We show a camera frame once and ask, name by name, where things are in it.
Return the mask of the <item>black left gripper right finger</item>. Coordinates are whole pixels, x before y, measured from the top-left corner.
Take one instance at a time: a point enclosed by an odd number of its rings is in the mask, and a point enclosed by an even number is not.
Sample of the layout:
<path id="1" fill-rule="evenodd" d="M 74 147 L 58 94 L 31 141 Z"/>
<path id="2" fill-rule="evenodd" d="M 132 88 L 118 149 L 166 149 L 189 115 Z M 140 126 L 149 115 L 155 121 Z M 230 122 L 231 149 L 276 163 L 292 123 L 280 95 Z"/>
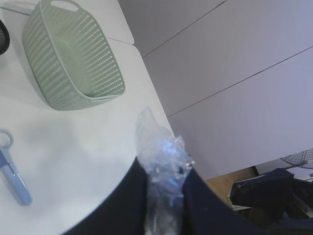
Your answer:
<path id="1" fill-rule="evenodd" d="M 227 206 L 192 169 L 183 184 L 181 235 L 265 235 Z"/>

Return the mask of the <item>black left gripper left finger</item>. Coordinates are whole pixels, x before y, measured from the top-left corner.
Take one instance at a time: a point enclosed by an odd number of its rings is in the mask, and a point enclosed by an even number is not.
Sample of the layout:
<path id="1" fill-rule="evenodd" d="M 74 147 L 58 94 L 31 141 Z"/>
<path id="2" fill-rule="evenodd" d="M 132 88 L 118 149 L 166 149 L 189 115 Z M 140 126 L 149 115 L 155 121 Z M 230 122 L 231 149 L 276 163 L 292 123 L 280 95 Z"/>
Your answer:
<path id="1" fill-rule="evenodd" d="M 66 235 L 143 235 L 147 174 L 137 158 L 114 191 Z"/>

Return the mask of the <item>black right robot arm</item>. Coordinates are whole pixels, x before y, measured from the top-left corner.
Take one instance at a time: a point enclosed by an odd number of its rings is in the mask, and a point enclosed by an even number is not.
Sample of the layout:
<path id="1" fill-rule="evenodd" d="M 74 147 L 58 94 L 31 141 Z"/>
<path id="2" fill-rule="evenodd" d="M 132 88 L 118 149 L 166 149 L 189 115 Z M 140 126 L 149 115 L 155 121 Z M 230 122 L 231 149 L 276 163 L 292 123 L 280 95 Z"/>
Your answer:
<path id="1" fill-rule="evenodd" d="M 286 169 L 235 182 L 229 199 L 233 205 L 265 212 L 269 235 L 313 233 L 313 184 Z"/>

